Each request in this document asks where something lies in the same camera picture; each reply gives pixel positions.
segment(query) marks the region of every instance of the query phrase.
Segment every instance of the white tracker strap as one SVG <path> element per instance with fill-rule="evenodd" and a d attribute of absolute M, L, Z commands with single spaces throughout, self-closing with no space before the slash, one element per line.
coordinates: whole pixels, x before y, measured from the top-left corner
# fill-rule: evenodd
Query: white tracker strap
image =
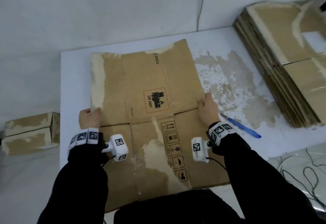
<path fill-rule="evenodd" d="M 217 146 L 220 145 L 221 139 L 226 137 L 228 134 L 237 133 L 237 131 L 227 122 L 218 122 L 210 128 L 208 132 L 211 140 Z"/>
<path fill-rule="evenodd" d="M 98 144 L 98 129 L 88 128 L 81 130 L 71 139 L 68 149 L 71 150 L 77 145 Z"/>

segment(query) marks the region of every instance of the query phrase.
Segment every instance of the white table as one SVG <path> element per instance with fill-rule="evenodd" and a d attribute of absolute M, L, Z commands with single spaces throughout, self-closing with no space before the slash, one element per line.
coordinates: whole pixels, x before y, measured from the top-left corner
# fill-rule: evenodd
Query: white table
<path fill-rule="evenodd" d="M 326 126 L 314 130 L 289 127 L 237 33 L 230 27 L 62 52 L 60 168 L 67 163 L 68 144 L 79 130 L 79 111 L 90 107 L 90 53 L 151 50 L 184 38 L 204 90 L 213 93 L 222 112 L 247 127 L 254 127 L 262 135 L 256 139 L 239 131 L 264 159 L 326 142 Z"/>

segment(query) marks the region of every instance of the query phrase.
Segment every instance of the person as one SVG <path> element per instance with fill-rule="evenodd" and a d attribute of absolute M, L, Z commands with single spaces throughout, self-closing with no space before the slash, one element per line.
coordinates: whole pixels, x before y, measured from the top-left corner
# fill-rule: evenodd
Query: person
<path fill-rule="evenodd" d="M 212 94 L 198 102 L 200 120 L 211 128 L 221 122 Z M 81 129 L 100 128 L 101 110 L 79 114 Z M 134 202 L 116 211 L 114 223 L 321 223 L 308 198 L 288 183 L 237 133 L 221 139 L 213 152 L 224 156 L 230 183 L 245 219 L 209 189 Z M 108 177 L 92 144 L 75 146 L 55 179 L 38 223 L 103 223 Z"/>

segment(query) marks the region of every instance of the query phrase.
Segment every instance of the hand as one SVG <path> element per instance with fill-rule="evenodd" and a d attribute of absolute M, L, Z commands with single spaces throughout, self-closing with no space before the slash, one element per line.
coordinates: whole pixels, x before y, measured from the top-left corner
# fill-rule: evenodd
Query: hand
<path fill-rule="evenodd" d="M 88 129 L 88 128 L 97 128 L 101 127 L 102 117 L 101 117 L 102 109 L 100 107 L 96 108 L 93 113 L 91 113 L 91 109 L 85 109 L 80 111 L 79 113 L 79 125 L 80 128 Z"/>
<path fill-rule="evenodd" d="M 198 113 L 200 120 L 207 127 L 221 121 L 218 116 L 218 105 L 214 102 L 212 93 L 206 93 L 205 98 L 198 101 Z"/>

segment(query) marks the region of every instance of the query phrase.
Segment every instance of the blue pen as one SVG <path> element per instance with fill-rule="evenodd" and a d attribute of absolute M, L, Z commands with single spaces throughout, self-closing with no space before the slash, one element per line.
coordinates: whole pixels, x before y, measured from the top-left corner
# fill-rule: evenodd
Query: blue pen
<path fill-rule="evenodd" d="M 236 125 L 237 127 L 239 127 L 240 129 L 246 131 L 247 133 L 249 133 L 250 135 L 252 135 L 255 138 L 261 138 L 261 135 L 259 135 L 257 132 L 245 127 L 244 125 L 240 124 L 239 122 L 235 121 L 234 119 L 229 118 L 228 116 L 220 113 L 222 117 L 226 118 L 228 121 L 230 121 L 232 124 Z"/>

